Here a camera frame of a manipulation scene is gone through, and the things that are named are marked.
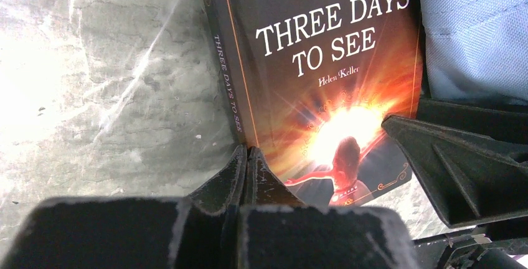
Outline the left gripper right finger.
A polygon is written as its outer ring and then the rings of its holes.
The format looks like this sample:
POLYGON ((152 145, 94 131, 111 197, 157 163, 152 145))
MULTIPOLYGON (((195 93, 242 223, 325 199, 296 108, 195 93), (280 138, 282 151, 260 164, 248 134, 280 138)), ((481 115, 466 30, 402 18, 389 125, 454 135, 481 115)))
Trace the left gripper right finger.
POLYGON ((238 214, 239 268, 418 268, 402 218, 383 207, 313 207, 248 156, 246 204, 238 214))

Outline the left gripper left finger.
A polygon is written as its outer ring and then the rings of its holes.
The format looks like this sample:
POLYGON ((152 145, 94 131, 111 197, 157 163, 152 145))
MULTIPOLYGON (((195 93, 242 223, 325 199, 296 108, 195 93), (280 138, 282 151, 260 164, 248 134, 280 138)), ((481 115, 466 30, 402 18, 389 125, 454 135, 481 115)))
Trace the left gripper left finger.
POLYGON ((247 149, 184 197, 53 197, 25 220, 2 268, 227 268, 247 149))

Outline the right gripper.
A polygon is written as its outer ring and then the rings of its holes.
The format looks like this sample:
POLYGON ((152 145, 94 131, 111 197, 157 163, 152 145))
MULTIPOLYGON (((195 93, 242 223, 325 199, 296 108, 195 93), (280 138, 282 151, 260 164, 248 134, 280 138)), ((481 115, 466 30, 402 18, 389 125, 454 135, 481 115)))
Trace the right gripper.
POLYGON ((388 117, 382 128, 440 220, 449 228, 478 225, 414 240, 421 268, 525 267, 526 144, 401 116, 388 117))

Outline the blue backpack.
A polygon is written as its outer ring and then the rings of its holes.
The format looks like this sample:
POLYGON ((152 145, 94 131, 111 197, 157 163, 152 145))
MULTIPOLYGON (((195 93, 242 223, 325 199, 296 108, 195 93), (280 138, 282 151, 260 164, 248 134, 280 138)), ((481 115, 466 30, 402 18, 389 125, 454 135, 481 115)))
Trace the blue backpack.
POLYGON ((430 94, 527 104, 527 0, 420 0, 430 94))

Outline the dark cover book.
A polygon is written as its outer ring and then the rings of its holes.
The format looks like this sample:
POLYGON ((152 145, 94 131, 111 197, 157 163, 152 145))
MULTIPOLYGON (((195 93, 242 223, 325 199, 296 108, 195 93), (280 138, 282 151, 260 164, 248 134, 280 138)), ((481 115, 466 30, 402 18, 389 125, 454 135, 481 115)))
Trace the dark cover book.
POLYGON ((308 204, 361 205, 412 178, 382 129, 413 118, 419 0, 203 0, 239 140, 308 204))

